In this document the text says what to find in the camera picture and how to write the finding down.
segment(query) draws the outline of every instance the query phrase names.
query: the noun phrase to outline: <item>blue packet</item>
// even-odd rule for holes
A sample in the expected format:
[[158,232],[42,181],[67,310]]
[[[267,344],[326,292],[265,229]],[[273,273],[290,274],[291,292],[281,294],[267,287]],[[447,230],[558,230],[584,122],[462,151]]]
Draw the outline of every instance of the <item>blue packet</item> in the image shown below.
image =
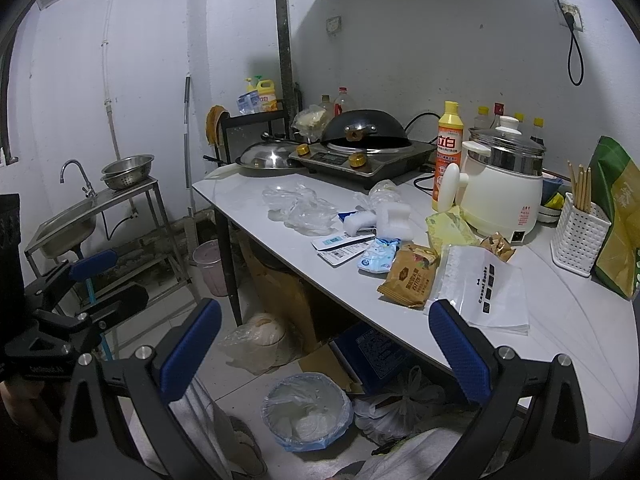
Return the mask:
[[369,248],[362,253],[358,261],[358,268],[374,274],[389,272],[399,246],[399,238],[394,238],[393,240],[376,238]]

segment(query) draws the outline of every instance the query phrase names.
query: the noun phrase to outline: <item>electrical outlet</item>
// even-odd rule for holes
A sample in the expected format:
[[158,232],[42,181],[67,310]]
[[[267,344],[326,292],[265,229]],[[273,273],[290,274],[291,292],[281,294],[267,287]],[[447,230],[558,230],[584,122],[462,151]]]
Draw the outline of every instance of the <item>electrical outlet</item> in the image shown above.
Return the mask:
[[342,30],[342,16],[334,16],[326,20],[326,33],[335,36]]
[[564,2],[560,2],[560,8],[561,8],[561,12],[560,12],[561,25],[568,27],[568,25],[566,24],[566,20],[564,19],[564,14],[566,12],[570,12],[571,15],[574,17],[574,21],[575,21],[574,30],[583,32],[584,27],[582,26],[582,16],[580,15],[580,9],[578,9],[578,7],[575,5],[567,4]]

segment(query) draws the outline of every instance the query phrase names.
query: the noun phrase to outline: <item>yellow dish soap bottle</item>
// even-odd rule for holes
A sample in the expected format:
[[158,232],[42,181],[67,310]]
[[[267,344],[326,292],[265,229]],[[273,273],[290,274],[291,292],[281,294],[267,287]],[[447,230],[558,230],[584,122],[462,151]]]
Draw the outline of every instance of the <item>yellow dish soap bottle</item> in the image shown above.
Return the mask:
[[462,160],[462,135],[465,125],[458,115],[458,103],[444,101],[444,113],[438,121],[438,151],[436,173],[433,177],[431,208],[438,210],[438,190],[444,171],[449,164],[460,165]]

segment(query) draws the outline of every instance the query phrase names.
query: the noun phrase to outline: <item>kitchen counter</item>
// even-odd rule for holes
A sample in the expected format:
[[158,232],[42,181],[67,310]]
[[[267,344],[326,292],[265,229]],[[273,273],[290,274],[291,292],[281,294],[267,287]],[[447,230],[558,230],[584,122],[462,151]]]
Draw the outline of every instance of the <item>kitchen counter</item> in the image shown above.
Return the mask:
[[[449,370],[431,335],[428,317],[384,299],[377,288],[384,275],[358,270],[357,258],[332,267],[317,256],[306,237],[282,222],[267,218],[262,200],[265,186],[299,182],[332,202],[340,211],[354,210],[353,191],[361,187],[306,171],[279,176],[230,174],[203,180],[194,189],[233,223],[285,262],[300,276],[431,363]],[[395,179],[411,205],[414,242],[428,245],[424,219],[433,213],[431,197],[416,189],[411,173]],[[638,394],[638,338],[632,304],[596,282],[555,266],[549,240],[553,228],[537,225],[510,260],[523,270],[529,306],[528,335],[483,329],[494,346],[508,345],[523,358],[549,361],[564,352],[571,356],[580,381],[589,431],[624,441],[628,437]],[[523,406],[528,399],[521,399]]]

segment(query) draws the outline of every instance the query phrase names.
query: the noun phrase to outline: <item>stainless steel bowl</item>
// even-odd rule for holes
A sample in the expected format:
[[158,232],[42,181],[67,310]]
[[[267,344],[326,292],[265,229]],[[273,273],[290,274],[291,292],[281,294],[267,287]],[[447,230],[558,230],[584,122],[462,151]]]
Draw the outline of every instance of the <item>stainless steel bowl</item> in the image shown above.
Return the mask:
[[135,186],[137,183],[142,182],[149,176],[151,171],[151,161],[148,164],[144,164],[132,170],[123,171],[122,173],[105,175],[100,180],[104,181],[109,189],[114,191],[122,191],[129,189],[129,187]]
[[134,155],[128,156],[127,158],[121,158],[120,160],[116,160],[111,164],[107,164],[104,168],[102,168],[102,172],[106,176],[114,176],[120,173],[124,173],[125,171],[135,170],[141,166],[148,166],[151,168],[151,162],[154,160],[153,155]]

